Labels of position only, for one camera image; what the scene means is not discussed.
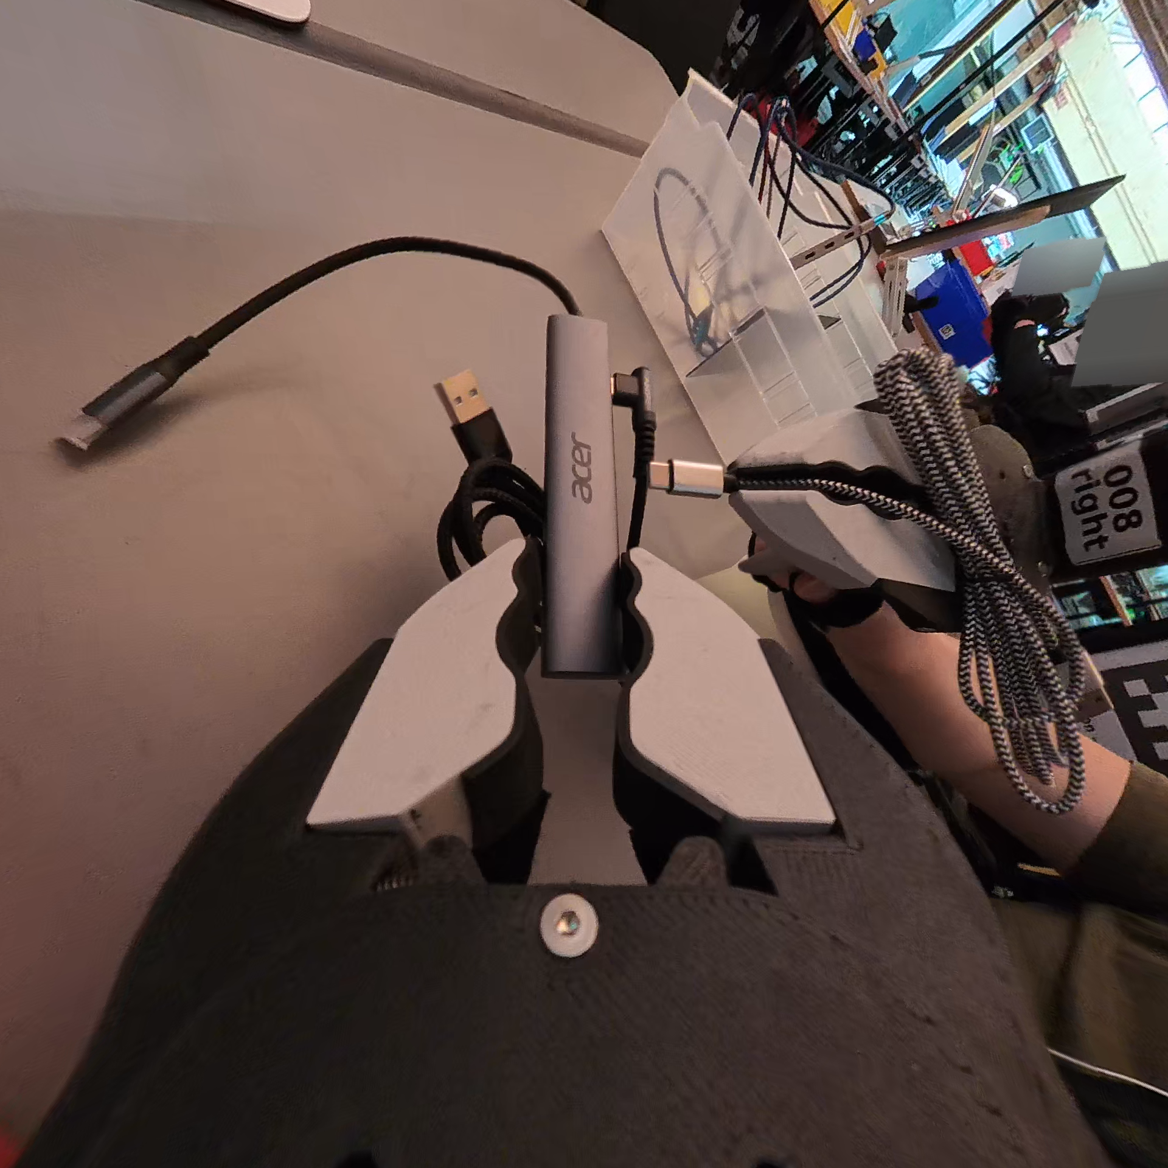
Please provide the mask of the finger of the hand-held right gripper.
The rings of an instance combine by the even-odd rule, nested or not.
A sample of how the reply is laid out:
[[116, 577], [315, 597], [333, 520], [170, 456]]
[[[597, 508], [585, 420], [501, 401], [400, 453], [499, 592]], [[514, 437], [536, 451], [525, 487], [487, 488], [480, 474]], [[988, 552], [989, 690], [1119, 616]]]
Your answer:
[[746, 449], [728, 464], [731, 473], [845, 471], [859, 477], [891, 473], [913, 483], [913, 464], [892, 420], [852, 407], [784, 427]]
[[785, 583], [802, 573], [835, 591], [880, 581], [956, 590], [952, 552], [912, 520], [878, 517], [810, 488], [735, 491], [728, 503], [754, 534], [754, 551], [739, 563], [749, 576]]

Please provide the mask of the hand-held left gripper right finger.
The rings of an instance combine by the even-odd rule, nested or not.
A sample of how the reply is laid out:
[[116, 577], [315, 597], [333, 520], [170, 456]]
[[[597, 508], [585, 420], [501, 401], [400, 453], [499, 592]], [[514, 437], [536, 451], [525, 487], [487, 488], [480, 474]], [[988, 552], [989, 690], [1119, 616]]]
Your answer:
[[759, 841], [828, 839], [836, 812], [757, 633], [646, 549], [621, 558], [624, 676], [611, 793], [646, 882], [709, 840], [742, 882]]

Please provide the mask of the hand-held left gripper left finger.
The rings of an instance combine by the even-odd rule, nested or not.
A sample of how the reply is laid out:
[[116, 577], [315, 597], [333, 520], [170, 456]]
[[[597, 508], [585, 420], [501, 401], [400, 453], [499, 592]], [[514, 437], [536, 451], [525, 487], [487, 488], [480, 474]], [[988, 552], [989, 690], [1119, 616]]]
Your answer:
[[528, 882], [549, 804], [526, 680], [540, 604], [539, 551], [517, 538], [404, 620], [305, 826], [415, 852], [455, 839], [486, 882]]

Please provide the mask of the grey usb hub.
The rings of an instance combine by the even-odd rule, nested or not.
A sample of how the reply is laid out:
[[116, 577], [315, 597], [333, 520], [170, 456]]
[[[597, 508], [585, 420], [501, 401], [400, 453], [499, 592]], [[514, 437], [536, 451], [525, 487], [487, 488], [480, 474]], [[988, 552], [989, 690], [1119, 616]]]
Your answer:
[[613, 679], [620, 549], [606, 325], [550, 316], [544, 367], [543, 673]]

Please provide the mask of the black cable angled plug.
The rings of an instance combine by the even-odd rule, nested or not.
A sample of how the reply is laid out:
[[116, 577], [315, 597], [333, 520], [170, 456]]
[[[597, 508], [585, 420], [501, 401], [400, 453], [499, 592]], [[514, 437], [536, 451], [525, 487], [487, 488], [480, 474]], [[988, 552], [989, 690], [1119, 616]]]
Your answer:
[[[457, 487], [435, 533], [436, 553], [446, 580], [486, 558], [483, 533], [497, 519], [517, 526], [522, 537], [544, 540], [544, 489], [512, 460], [503, 427], [486, 403], [475, 375], [462, 371], [435, 387], [450, 420], [450, 432], [465, 460]], [[647, 367], [610, 380], [613, 406], [631, 412], [633, 434], [633, 496], [626, 549], [639, 545], [647, 501], [649, 464], [654, 456], [656, 416]]]

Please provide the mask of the black hub cable grey plug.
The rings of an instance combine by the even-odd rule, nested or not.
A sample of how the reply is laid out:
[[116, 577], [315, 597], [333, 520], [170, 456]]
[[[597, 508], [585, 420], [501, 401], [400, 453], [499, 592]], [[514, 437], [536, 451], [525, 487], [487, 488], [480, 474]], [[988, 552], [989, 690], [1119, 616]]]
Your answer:
[[550, 271], [524, 257], [476, 243], [443, 238], [378, 238], [329, 253], [309, 266], [293, 271], [218, 317], [202, 331], [184, 337], [161, 355], [133, 367], [87, 402], [58, 437], [58, 442], [80, 452], [90, 451], [108, 434], [120, 430], [130, 419], [165, 395], [194, 366], [205, 360], [214, 348], [248, 325], [254, 318], [334, 273], [372, 259], [394, 255], [437, 255], [517, 273], [546, 288], [568, 316], [582, 316], [579, 305], [567, 285], [563, 285]]

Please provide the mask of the person's right forearm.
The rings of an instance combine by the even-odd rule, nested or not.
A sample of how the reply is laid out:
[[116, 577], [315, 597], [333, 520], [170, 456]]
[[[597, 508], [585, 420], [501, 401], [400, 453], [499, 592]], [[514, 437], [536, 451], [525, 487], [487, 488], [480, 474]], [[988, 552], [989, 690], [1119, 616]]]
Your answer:
[[1133, 766], [1085, 737], [1084, 793], [1071, 811], [1053, 815], [1017, 794], [988, 727], [962, 701], [956, 640], [914, 633], [881, 608], [852, 627], [828, 629], [827, 641], [910, 756], [1059, 876], [1074, 877], [1091, 848], [1126, 825]]

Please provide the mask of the person's right hand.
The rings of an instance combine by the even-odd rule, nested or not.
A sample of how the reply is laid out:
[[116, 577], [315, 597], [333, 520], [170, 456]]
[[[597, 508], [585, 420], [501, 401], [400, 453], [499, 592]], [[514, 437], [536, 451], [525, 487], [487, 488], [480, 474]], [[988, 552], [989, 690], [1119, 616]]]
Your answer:
[[885, 604], [878, 588], [830, 588], [821, 580], [792, 566], [767, 574], [754, 570], [756, 559], [757, 542], [756, 535], [752, 535], [747, 558], [742, 560], [739, 570], [767, 591], [779, 594], [795, 624], [811, 627], [820, 634], [856, 627], [873, 617]]

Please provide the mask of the clear plastic organizer box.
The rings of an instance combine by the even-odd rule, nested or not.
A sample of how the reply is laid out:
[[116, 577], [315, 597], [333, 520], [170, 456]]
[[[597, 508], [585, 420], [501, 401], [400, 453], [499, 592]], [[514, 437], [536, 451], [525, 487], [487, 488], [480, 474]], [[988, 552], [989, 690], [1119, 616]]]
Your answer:
[[601, 227], [695, 416], [724, 459], [874, 398], [895, 352], [842, 217], [778, 135], [688, 82]]

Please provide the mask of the blue bin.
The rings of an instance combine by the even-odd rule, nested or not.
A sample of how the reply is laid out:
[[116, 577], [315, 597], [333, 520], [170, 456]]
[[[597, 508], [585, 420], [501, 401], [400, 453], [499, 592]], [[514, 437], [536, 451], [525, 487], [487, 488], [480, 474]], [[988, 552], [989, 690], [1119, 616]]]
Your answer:
[[973, 367], [991, 356], [985, 334], [988, 307], [959, 261], [932, 270], [910, 293], [917, 302], [937, 300], [921, 310], [921, 317], [938, 349], [957, 366]]

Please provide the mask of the person's olive clothing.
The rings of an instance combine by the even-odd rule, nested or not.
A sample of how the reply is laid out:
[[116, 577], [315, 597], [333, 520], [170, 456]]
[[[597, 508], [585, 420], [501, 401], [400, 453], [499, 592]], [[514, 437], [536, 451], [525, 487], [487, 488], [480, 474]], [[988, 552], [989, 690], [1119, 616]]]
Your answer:
[[1166, 1165], [1166, 781], [1133, 763], [1059, 902], [995, 914], [1046, 1051], [1116, 1165]]

